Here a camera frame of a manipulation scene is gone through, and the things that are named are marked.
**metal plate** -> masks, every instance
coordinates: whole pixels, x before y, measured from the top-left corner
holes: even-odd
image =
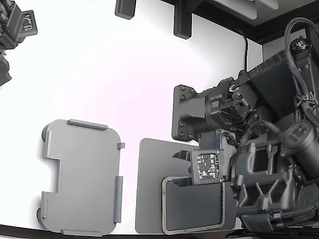
[[[173,235],[173,234],[184,234],[184,233],[194,233],[194,232],[200,232],[200,231],[206,231],[206,230],[211,230],[211,229],[218,229],[221,228],[222,226],[224,226],[225,221],[226,221],[226,216],[225,216],[225,212],[226,212],[226,200],[225,200],[225,183],[222,183],[222,189],[221,189],[221,195],[222,195],[222,205],[221,205],[221,222],[215,225],[209,225],[209,226],[198,226],[198,227],[194,227],[194,228],[186,228],[186,229],[177,229],[177,230],[170,230],[168,227],[168,210],[167,210],[167,202],[168,202],[168,193],[167,193],[167,184],[169,182],[171,182],[173,179],[180,179],[180,178],[185,178],[185,177],[166,177],[163,182],[162,182],[162,229],[163,232],[167,235]],[[201,189],[204,190],[205,194],[215,194],[215,192],[213,190],[211,190],[211,187],[213,186],[218,186],[218,184],[208,184],[208,185],[202,185],[202,186],[193,186],[196,187],[197,189],[199,189],[201,187]],[[198,203],[193,203],[192,205],[194,206],[194,208],[197,207],[197,205],[205,205],[205,209],[201,210],[207,210],[207,211],[212,211],[209,209],[210,204],[207,203],[200,203],[201,198],[198,196]],[[179,220],[184,220],[187,221],[187,217],[183,218],[179,218]]]

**black cable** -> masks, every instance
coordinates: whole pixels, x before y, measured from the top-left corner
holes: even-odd
[[[319,29],[318,27],[310,20],[306,19],[306,18],[302,18],[302,17],[298,17],[295,18],[293,20],[291,20],[289,22],[289,24],[287,25],[287,28],[285,30],[285,53],[286,53],[286,58],[287,58],[287,62],[288,62],[288,66],[290,71],[293,74],[293,80],[297,89],[297,93],[300,96],[303,96],[303,99],[301,99],[300,104],[296,107],[296,115],[295,115],[295,121],[299,122],[302,120],[302,113],[306,116],[306,118],[315,126],[315,127],[319,127],[319,119],[317,118],[317,116],[313,113],[312,109],[310,108],[310,105],[305,103],[305,101],[309,102],[312,101],[314,103],[317,102],[315,97],[312,97],[311,95],[309,95],[309,90],[307,88],[307,85],[299,71],[299,69],[297,69],[297,66],[295,64],[295,60],[291,54],[291,49],[290,49],[290,34],[291,31],[293,29],[293,27],[296,24],[299,23],[303,23],[308,25],[310,28],[313,29],[312,31],[312,35],[311,38],[313,39],[314,36],[317,37],[317,39],[319,38]]]
[[[274,132],[275,134],[278,134],[278,136],[280,137],[280,129],[277,126],[275,126],[273,123],[270,123],[268,121],[261,120],[261,121],[254,122],[250,125],[249,129],[244,133],[244,135],[240,139],[240,144],[246,145],[253,131],[259,127],[265,127],[271,130],[272,132]]]
[[[239,29],[237,29],[239,32],[240,32],[240,34],[244,37],[244,39],[245,39],[245,42],[246,42],[246,45],[245,45],[245,71],[247,71],[247,56],[248,56],[248,39],[247,39],[247,37],[245,36],[245,34],[241,31],[241,30],[239,30]]]
[[[310,220],[312,220],[313,218],[315,217],[315,212],[311,213],[311,214],[308,214],[304,217],[301,217],[301,218],[298,218],[298,219],[295,219],[295,220],[292,220],[290,222],[286,222],[284,223],[284,227],[292,227],[292,226],[296,226],[296,225],[299,225],[301,223],[306,223],[306,222],[309,222]]]
[[[318,207],[316,205],[311,205],[311,206],[304,208],[304,209],[299,209],[299,210],[290,211],[290,212],[284,212],[284,213],[281,213],[281,219],[284,221],[284,220],[293,219],[295,217],[307,215],[309,213],[314,213],[317,210],[317,208]]]
[[[236,148],[239,147],[239,144],[238,144],[237,140],[230,133],[228,133],[228,132],[222,133],[221,136],[220,136],[221,140],[222,140],[223,137],[226,137],[226,138],[230,139],[233,142],[233,144],[234,144],[234,146]]]

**gray plastic tray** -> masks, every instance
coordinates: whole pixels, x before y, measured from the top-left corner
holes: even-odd
[[[44,158],[59,160],[57,192],[42,192],[39,222],[65,235],[102,236],[121,222],[119,135],[106,125],[56,120],[42,132]]]
[[[139,234],[163,234],[162,230],[162,182],[164,178],[170,176],[189,176],[189,162],[173,158],[172,156],[181,150],[197,149],[181,143],[166,142],[155,139],[143,139],[140,145],[139,176],[137,191],[137,207],[135,229]],[[169,184],[167,197],[169,205],[167,206],[167,225],[170,231],[196,228],[200,226],[217,225],[222,222],[222,190],[221,184],[205,185],[214,195],[209,192],[209,200],[202,200],[198,194],[192,192],[204,192],[200,186],[175,188],[175,185]],[[189,198],[181,201],[182,196]],[[188,220],[183,212],[203,212],[209,210],[214,213],[207,213],[203,218],[198,218],[199,214],[194,214],[197,218]],[[225,222],[218,229],[211,229],[207,232],[231,230],[236,221],[236,201],[233,199],[233,193],[229,183],[225,184]]]

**black mounting bracket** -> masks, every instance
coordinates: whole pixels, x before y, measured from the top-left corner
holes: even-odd
[[[174,35],[183,39],[191,37],[192,13],[203,0],[177,0],[174,10]]]
[[[174,35],[183,39],[191,37],[192,13],[203,0],[176,0],[174,10]],[[132,19],[136,0],[116,0],[115,15]]]
[[[116,0],[115,15],[130,20],[135,15],[136,0]]]

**wire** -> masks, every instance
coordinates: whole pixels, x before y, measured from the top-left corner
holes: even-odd
[[[239,29],[237,29],[237,30],[244,37],[245,42],[246,42],[246,45],[245,45],[245,68],[244,69],[245,69],[245,71],[247,71],[248,39],[247,39],[247,37],[245,36],[245,34],[241,30],[239,30]]]
[[[265,127],[271,130],[272,132],[274,132],[275,134],[278,134],[278,136],[280,137],[280,129],[277,126],[275,126],[273,123],[270,123],[268,121],[261,120],[261,121],[254,122],[250,125],[249,129],[245,132],[245,134],[240,139],[240,144],[246,145],[253,131],[259,127]]]
[[[295,121],[296,122],[301,121],[302,117],[303,117],[302,116],[302,113],[303,113],[306,116],[306,119],[308,119],[315,127],[319,127],[319,119],[313,113],[313,111],[310,107],[310,104],[309,104],[309,101],[311,101],[312,103],[316,103],[317,99],[315,97],[311,97],[311,95],[309,95],[309,90],[307,88],[307,85],[306,85],[299,69],[297,69],[297,66],[295,64],[295,60],[291,54],[291,49],[290,49],[291,31],[292,31],[293,27],[299,23],[304,23],[304,24],[308,25],[310,28],[313,29],[313,32],[317,36],[317,39],[319,37],[318,27],[312,21],[310,21],[306,18],[303,18],[303,17],[298,17],[298,18],[294,18],[293,20],[291,20],[289,22],[289,24],[287,25],[287,28],[285,30],[285,53],[286,53],[288,66],[289,66],[291,73],[293,74],[293,80],[294,80],[298,95],[302,95],[304,97],[297,104],[296,113],[295,113]]]
[[[239,144],[238,144],[237,140],[236,140],[230,133],[228,133],[228,132],[222,133],[221,136],[220,136],[220,138],[222,139],[223,137],[226,137],[226,138],[228,138],[229,140],[231,140],[232,143],[234,144],[234,146],[235,146],[236,148],[239,147]]]

